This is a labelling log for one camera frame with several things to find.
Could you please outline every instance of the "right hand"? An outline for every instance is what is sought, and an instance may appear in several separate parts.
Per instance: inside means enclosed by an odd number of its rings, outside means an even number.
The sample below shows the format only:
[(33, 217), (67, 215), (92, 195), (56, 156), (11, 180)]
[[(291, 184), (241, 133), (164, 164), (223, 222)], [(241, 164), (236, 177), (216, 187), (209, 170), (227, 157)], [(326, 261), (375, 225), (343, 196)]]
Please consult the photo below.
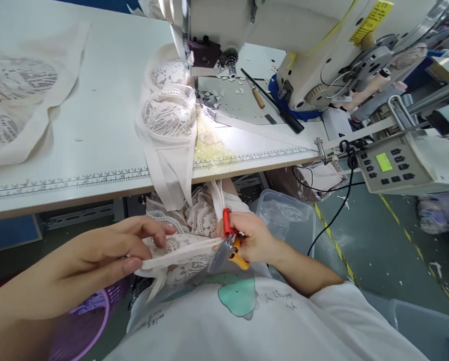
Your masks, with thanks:
[[(236, 235), (241, 243), (241, 258), (247, 262), (276, 262), (283, 242), (273, 237), (260, 217), (250, 212), (230, 212), (230, 226), (245, 235)], [(216, 232), (218, 237), (224, 238), (222, 220), (218, 223)]]

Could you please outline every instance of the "white t-shirt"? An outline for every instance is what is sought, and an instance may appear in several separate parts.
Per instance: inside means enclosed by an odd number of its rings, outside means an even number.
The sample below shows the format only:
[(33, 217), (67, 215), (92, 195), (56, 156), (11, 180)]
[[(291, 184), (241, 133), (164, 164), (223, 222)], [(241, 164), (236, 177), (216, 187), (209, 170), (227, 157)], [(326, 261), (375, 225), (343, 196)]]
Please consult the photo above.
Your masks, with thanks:
[(222, 274), (148, 306), (142, 294), (106, 361), (427, 360), (349, 282), (308, 299), (253, 272)]

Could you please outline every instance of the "person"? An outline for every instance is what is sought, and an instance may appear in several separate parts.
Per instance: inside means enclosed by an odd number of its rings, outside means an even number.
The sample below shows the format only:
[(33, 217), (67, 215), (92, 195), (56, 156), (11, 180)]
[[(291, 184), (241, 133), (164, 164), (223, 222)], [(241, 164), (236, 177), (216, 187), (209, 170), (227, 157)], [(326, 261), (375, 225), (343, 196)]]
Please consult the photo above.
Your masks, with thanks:
[[(232, 212), (230, 221), (244, 234), (239, 254), (250, 269), (190, 281), (154, 305), (143, 292), (105, 360), (426, 360), (355, 285), (274, 238), (256, 215)], [(77, 236), (13, 278), (0, 288), (0, 360), (47, 360), (59, 319), (139, 269), (151, 257), (142, 238), (164, 247), (174, 232), (128, 218)], [(270, 278), (266, 264), (288, 284)]]

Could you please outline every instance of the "yellow floor line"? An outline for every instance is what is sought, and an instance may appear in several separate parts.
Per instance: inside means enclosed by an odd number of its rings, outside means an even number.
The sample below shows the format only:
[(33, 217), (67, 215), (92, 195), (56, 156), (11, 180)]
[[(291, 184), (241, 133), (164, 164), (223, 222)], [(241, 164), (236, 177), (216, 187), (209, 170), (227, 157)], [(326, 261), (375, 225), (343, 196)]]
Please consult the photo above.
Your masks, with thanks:
[(445, 288), (444, 285), (442, 285), (442, 283), (440, 282), (440, 280), (437, 278), (437, 276), (435, 275), (435, 272), (433, 271), (432, 267), (427, 264), (427, 262), (425, 261), (425, 259), (423, 258), (423, 255), (421, 253), (420, 248), (413, 242), (413, 240), (411, 239), (410, 234), (406, 231), (405, 227), (401, 225), (400, 220), (398, 219), (397, 215), (395, 214), (395, 212), (393, 211), (393, 209), (391, 208), (390, 204), (388, 204), (388, 202), (386, 201), (385, 197), (382, 195), (379, 195), (381, 200), (383, 201), (383, 203), (385, 203), (386, 207), (388, 208), (388, 210), (390, 211), (391, 215), (393, 216), (393, 218), (395, 218), (396, 222), (398, 223), (398, 225), (400, 227), (403, 228), (403, 231), (405, 232), (406, 237), (408, 238), (408, 240), (413, 244), (413, 247), (415, 249), (415, 251), (417, 252), (417, 254), (419, 255), (419, 257), (421, 258), (421, 260), (427, 265), (429, 272), (431, 273), (431, 275), (433, 276), (433, 278), (438, 282), (438, 284), (440, 285), (442, 291), (445, 293), (445, 295), (448, 297), (449, 299), (449, 292), (447, 291), (447, 289)]
[[(323, 223), (324, 227), (327, 227), (328, 224), (326, 223), (326, 220), (323, 217), (323, 215), (321, 214), (320, 209), (318, 208), (316, 203), (314, 204), (314, 207), (315, 207), (316, 214), (318, 215), (318, 218), (320, 218), (321, 223)], [(326, 230), (326, 233), (328, 233), (328, 236), (330, 237), (331, 241), (333, 242), (333, 245), (335, 246), (338, 256), (340, 257), (341, 261), (345, 265), (346, 271), (348, 272), (348, 276), (352, 279), (353, 283), (358, 288), (360, 288), (360, 284), (358, 283), (358, 280), (355, 278), (355, 275), (353, 274), (353, 271), (351, 270), (350, 265), (346, 261), (345, 256), (343, 256), (343, 252), (341, 252), (340, 246), (338, 245), (338, 242), (336, 242), (335, 237), (333, 236), (333, 234), (331, 233), (331, 230), (329, 228)]]

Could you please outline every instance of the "purple basket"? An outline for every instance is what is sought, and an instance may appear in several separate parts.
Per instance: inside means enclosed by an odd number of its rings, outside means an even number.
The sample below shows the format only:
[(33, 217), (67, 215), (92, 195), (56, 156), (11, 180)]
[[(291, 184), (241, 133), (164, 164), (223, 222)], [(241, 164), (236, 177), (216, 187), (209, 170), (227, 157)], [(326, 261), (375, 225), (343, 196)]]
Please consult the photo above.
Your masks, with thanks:
[(49, 361), (77, 361), (97, 342), (110, 314), (123, 299), (129, 280), (124, 278), (99, 291), (63, 317)]

